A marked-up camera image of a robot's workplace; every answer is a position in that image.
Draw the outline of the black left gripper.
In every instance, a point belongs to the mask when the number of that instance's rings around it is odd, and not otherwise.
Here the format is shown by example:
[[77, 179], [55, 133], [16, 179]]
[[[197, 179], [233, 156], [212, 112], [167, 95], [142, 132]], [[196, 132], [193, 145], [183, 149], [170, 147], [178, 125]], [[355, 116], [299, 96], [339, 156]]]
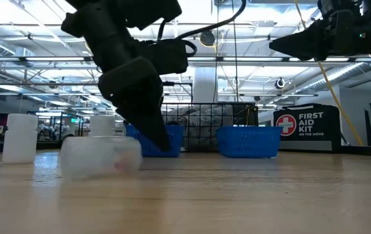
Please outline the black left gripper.
[[171, 149], [160, 111], [162, 81], [154, 65], [138, 55], [138, 42], [127, 30], [146, 26], [143, 3], [71, 3], [61, 29], [83, 37], [103, 74], [98, 88], [116, 112], [161, 151]]

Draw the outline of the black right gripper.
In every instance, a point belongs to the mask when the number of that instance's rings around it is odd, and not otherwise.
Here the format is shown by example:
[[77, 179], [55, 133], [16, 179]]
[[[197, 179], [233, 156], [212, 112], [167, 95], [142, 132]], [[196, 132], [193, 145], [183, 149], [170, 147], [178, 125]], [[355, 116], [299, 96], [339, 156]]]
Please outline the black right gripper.
[[302, 61], [371, 54], [371, 0], [318, 0], [323, 20], [283, 36], [269, 48]]

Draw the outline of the grey patterned cloth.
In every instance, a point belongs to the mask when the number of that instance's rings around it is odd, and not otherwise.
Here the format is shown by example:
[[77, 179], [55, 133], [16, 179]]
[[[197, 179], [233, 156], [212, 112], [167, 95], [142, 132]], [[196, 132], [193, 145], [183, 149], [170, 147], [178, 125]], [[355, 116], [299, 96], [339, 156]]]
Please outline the grey patterned cloth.
[[166, 124], [184, 127], [182, 147], [187, 151], [216, 151], [216, 132], [233, 124], [233, 107], [224, 104], [167, 105], [162, 108]]

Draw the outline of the blue slotted plastic basket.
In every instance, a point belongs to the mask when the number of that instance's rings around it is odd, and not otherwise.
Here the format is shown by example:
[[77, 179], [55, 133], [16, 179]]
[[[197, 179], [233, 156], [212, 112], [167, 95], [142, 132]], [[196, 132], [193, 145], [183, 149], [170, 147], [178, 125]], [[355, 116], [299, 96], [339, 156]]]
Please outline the blue slotted plastic basket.
[[281, 127], [221, 127], [216, 131], [220, 154], [229, 158], [272, 158], [277, 156]]
[[171, 145], [170, 151], [161, 151], [160, 149], [158, 149], [158, 147], [156, 147], [154, 143], [152, 143], [149, 139], [142, 135], [133, 125], [126, 125], [125, 130], [128, 137], [133, 137], [139, 141], [143, 157], [176, 158], [180, 155], [183, 143], [183, 132], [185, 130], [183, 126], [166, 126]]

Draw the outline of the black first aid kit bag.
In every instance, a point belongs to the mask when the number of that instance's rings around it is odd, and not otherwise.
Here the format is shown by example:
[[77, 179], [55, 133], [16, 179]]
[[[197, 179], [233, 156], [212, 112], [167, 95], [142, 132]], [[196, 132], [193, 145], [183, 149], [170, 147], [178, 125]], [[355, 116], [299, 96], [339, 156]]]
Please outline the black first aid kit bag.
[[285, 106], [273, 117], [274, 126], [281, 128], [281, 150], [336, 152], [341, 147], [340, 113], [335, 106]]

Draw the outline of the black flat monitor screen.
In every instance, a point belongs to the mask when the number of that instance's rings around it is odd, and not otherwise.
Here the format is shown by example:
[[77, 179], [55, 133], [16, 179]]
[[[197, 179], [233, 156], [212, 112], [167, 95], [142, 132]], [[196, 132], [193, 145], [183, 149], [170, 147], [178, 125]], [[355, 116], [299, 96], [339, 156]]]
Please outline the black flat monitor screen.
[[258, 126], [258, 107], [254, 103], [233, 105], [233, 124], [239, 126]]

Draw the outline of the black tubular rack frame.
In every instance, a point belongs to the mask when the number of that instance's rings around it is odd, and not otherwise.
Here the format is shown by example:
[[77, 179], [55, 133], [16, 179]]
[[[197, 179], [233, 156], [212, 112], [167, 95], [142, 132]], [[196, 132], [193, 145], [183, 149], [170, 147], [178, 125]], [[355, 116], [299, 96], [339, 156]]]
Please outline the black tubular rack frame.
[[194, 100], [192, 83], [164, 81], [162, 87], [164, 103], [192, 103]]

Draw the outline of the black metal table frame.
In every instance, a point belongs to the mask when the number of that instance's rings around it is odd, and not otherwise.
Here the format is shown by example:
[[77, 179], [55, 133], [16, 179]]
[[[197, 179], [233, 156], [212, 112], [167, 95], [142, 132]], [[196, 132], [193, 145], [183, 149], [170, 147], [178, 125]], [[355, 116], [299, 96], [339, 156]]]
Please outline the black metal table frame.
[[[60, 141], [52, 142], [39, 142], [36, 144], [38, 150], [55, 150], [60, 149], [62, 143]], [[0, 142], [0, 153], [3, 150], [3, 143]], [[351, 155], [366, 155], [371, 156], [371, 146], [341, 146], [337, 151], [317, 151], [317, 150], [303, 150], [303, 149], [282, 149], [282, 151], [288, 152], [300, 152], [300, 153], [339, 153], [339, 154], [351, 154]]]

